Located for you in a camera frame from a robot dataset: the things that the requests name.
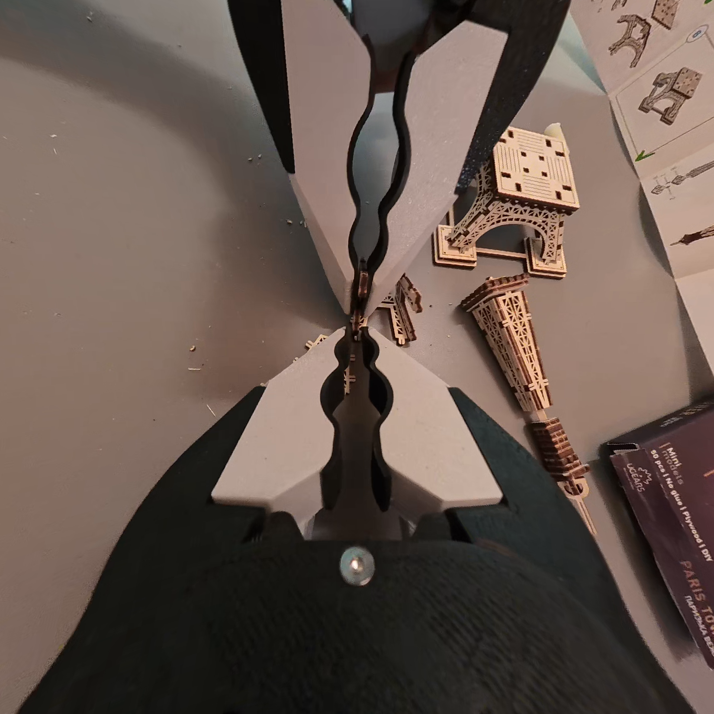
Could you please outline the purple puzzle box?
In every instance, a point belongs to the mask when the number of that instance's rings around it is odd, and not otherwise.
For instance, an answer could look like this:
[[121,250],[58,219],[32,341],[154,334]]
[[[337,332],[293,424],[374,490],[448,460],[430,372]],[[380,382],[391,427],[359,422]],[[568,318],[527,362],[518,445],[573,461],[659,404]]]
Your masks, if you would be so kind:
[[713,397],[612,438],[601,451],[713,668]]

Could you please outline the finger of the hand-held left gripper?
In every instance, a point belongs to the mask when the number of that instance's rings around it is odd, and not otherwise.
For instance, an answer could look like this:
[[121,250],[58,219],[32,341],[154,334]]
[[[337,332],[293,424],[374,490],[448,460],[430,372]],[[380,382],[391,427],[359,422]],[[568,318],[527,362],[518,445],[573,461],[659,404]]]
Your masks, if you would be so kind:
[[282,1],[294,170],[290,183],[330,286],[350,311],[357,209],[348,157],[370,99],[367,46],[333,1]]
[[456,200],[456,185],[508,35],[462,22],[415,59],[403,103],[406,178],[386,213],[386,255],[365,309],[395,287]]

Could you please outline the folded instruction leaflet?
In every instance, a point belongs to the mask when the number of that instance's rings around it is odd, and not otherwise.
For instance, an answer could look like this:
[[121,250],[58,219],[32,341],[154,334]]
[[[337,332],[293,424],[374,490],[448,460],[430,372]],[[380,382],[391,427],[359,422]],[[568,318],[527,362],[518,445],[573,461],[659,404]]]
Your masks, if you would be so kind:
[[713,368],[713,2],[572,1]]

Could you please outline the wooden tower spire model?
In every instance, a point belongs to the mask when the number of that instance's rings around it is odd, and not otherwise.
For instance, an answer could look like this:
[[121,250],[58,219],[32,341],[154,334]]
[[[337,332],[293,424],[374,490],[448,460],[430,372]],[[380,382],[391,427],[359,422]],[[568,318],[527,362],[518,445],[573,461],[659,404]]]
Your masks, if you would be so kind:
[[590,466],[577,455],[560,419],[548,415],[553,402],[525,295],[528,282],[524,273],[491,276],[460,305],[475,318],[525,413],[543,467],[579,512],[591,535],[596,536],[585,504],[590,493]]

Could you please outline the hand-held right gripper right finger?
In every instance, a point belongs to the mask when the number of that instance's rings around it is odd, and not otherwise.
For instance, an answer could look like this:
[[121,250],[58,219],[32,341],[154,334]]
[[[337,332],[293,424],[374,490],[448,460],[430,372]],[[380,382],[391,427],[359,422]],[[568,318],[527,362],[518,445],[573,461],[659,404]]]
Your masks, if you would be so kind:
[[371,328],[362,330],[373,428],[370,475],[379,508],[444,512],[498,504],[502,490],[448,385]]

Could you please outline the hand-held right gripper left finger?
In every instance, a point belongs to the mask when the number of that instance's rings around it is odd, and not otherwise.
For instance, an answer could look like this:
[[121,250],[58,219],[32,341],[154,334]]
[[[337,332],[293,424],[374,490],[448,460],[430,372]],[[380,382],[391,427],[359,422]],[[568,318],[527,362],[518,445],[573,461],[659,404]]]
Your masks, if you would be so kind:
[[338,367],[340,328],[274,376],[238,439],[213,491],[222,505],[320,509],[320,472],[334,450],[335,428],[321,389]]

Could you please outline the wooden tower base model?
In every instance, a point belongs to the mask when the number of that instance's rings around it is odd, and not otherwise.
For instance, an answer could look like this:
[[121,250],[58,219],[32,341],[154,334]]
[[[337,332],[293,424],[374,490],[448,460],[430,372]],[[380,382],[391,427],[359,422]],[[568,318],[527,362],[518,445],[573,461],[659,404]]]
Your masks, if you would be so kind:
[[[433,233],[436,266],[472,269],[479,256],[522,262],[534,276],[563,279],[564,223],[580,208],[566,141],[508,127],[469,190],[473,201],[457,221],[454,208]],[[483,247],[496,228],[524,230],[522,249]]]

